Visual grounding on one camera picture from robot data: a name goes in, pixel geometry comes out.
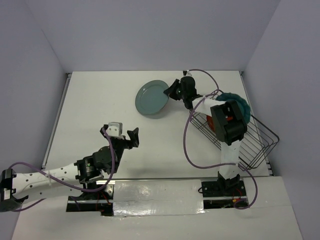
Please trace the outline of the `grey-blue round plate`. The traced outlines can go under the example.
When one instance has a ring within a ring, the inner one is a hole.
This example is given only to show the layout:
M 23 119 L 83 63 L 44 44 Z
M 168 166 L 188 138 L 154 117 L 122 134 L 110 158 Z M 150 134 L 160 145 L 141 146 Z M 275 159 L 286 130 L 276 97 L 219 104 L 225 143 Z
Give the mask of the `grey-blue round plate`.
M 168 103 L 169 97 L 164 91 L 169 86 L 162 80 L 145 83 L 135 96 L 135 108 L 143 116 L 155 115 Z

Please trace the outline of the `orange scalloped plate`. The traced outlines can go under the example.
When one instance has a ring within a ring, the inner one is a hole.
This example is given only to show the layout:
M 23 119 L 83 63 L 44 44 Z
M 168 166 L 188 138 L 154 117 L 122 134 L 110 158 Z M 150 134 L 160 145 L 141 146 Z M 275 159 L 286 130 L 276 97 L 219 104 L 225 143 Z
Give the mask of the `orange scalloped plate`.
M 212 117 L 209 116 L 209 115 L 207 115 L 207 116 L 206 116 L 206 121 L 207 121 L 207 124 L 208 124 L 209 128 L 210 128 L 213 132 L 215 132 L 215 126 L 214 126 Z

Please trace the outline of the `teal ornate plate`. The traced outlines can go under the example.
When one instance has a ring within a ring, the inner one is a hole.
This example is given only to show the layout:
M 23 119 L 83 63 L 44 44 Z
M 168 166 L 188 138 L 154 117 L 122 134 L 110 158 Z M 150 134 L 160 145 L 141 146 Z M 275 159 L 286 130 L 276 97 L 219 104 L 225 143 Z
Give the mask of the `teal ornate plate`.
M 218 95 L 216 97 L 216 100 L 217 101 L 225 101 L 225 102 L 228 102 L 231 100 L 236 101 L 236 103 L 237 103 L 237 105 L 243 115 L 245 123 L 248 124 L 250 122 L 251 108 L 250 108 L 249 104 L 247 103 L 247 101 L 244 98 L 242 98 L 241 96 L 239 96 L 238 94 L 231 93 L 231 92 L 224 92 L 224 93 L 221 93 L 220 95 Z

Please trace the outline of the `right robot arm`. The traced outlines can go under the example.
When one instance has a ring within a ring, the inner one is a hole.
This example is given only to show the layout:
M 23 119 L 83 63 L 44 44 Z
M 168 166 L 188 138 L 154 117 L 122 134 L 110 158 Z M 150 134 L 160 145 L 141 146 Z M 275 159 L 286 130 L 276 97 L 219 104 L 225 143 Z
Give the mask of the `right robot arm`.
M 218 166 L 217 189 L 221 195 L 228 196 L 239 184 L 240 175 L 236 169 L 244 135 L 248 130 L 251 108 L 238 94 L 224 92 L 213 98 L 213 94 L 200 95 L 192 76 L 184 76 L 163 91 L 169 98 L 182 100 L 190 110 L 188 120 L 194 113 L 210 116 L 214 133 L 220 142 L 221 157 Z

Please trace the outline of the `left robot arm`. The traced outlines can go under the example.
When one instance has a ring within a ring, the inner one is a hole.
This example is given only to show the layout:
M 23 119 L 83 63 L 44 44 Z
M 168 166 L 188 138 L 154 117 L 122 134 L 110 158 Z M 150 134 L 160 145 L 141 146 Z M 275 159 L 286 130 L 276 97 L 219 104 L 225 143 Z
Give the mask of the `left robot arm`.
M 122 124 L 110 122 L 100 129 L 100 133 L 108 145 L 75 163 L 41 170 L 23 162 L 22 165 L 32 169 L 32 173 L 17 173 L 12 166 L 3 170 L 0 174 L 1 212 L 21 212 L 23 204 L 32 202 L 36 205 L 58 196 L 81 194 L 90 200 L 107 189 L 124 150 L 139 146 L 139 128 L 127 131 L 124 136 Z

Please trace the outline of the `silver taped panel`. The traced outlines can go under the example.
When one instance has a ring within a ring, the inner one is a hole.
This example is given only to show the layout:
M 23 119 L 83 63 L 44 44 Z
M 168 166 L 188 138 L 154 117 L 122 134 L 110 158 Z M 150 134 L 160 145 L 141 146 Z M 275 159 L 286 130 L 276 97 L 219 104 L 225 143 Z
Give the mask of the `silver taped panel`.
M 113 189 L 116 217 L 184 216 L 204 213 L 201 181 L 117 181 Z

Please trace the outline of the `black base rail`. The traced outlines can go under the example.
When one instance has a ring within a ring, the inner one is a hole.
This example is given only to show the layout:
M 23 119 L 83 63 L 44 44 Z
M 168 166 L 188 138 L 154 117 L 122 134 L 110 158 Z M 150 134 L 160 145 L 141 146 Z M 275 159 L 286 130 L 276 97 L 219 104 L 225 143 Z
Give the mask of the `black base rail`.
M 118 180 L 99 192 L 68 197 L 66 211 L 106 217 L 184 216 L 248 204 L 243 180 L 228 190 L 215 178 Z

